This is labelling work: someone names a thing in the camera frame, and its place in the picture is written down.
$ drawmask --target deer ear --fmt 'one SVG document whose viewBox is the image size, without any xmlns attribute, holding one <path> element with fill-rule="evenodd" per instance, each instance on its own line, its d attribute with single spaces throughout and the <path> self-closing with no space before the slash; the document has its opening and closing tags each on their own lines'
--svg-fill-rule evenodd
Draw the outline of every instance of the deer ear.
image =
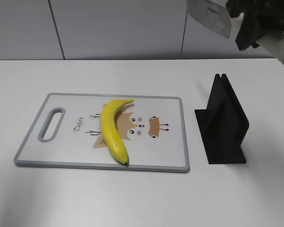
<svg viewBox="0 0 284 227">
<path fill-rule="evenodd" d="M 100 135 L 98 137 L 98 139 L 96 140 L 96 142 L 95 142 L 95 144 L 93 146 L 93 149 L 103 148 L 103 147 L 106 147 L 106 143 L 104 142 L 103 136 Z"/>
</svg>

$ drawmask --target gray cutting board rim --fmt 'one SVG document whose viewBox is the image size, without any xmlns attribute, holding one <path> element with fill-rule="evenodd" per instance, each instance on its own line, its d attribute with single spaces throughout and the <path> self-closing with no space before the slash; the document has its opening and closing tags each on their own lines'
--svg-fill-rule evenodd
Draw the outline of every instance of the gray cutting board rim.
<svg viewBox="0 0 284 227">
<path fill-rule="evenodd" d="M 52 96 L 92 96 L 92 97 L 115 97 L 115 98 L 149 98 L 149 99 L 170 99 L 177 100 L 180 114 L 180 124 L 182 131 L 183 142 L 183 157 L 185 159 L 185 165 L 183 166 L 161 166 L 161 165 L 132 165 L 124 166 L 119 163 L 92 163 L 92 162 L 61 162 L 61 161 L 37 161 L 37 160 L 21 160 L 19 156 L 26 145 L 41 113 L 44 110 L 48 100 Z M 71 93 L 49 93 L 43 102 L 36 118 L 34 119 L 27 135 L 25 136 L 18 152 L 15 155 L 14 162 L 17 166 L 29 166 L 29 167 L 57 167 L 57 168 L 82 168 L 82 169 L 107 169 L 107 170 L 129 170 L 129 171 L 152 171 L 152 172 L 173 172 L 173 173 L 187 173 L 190 170 L 189 157 L 186 142 L 186 131 L 183 114 L 183 104 L 180 97 L 173 96 L 131 96 L 131 95 L 98 95 L 98 94 L 71 94 Z"/>
</svg>

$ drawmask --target gray wall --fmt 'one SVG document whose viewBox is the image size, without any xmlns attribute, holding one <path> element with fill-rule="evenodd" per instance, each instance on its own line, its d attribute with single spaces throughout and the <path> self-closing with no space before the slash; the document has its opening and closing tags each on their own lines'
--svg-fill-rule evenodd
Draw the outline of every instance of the gray wall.
<svg viewBox="0 0 284 227">
<path fill-rule="evenodd" d="M 51 0 L 65 59 L 179 59 L 186 0 Z"/>
<path fill-rule="evenodd" d="M 48 0 L 0 0 L 0 60 L 271 57 L 261 48 L 239 52 L 238 28 L 230 39 L 216 35 L 187 17 L 186 0 L 51 0 L 51 6 L 53 17 Z"/>
<path fill-rule="evenodd" d="M 62 59 L 47 0 L 0 0 L 0 60 Z"/>
</svg>

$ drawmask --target banana tip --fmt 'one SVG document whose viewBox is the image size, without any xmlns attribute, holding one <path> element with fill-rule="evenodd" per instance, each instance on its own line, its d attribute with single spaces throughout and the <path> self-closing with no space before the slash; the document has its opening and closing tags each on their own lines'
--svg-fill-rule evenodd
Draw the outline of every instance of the banana tip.
<svg viewBox="0 0 284 227">
<path fill-rule="evenodd" d="M 133 102 L 134 102 L 133 99 L 127 99 L 126 104 L 133 103 Z"/>
</svg>

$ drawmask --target cutting board handle hole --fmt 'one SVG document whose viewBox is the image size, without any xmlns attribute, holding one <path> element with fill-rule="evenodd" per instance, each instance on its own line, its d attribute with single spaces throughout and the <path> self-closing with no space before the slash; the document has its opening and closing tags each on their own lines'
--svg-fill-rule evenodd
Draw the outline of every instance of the cutting board handle hole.
<svg viewBox="0 0 284 227">
<path fill-rule="evenodd" d="M 55 138 L 64 114 L 65 110 L 61 107 L 54 108 L 49 112 L 38 135 L 40 142 L 49 142 Z"/>
</svg>

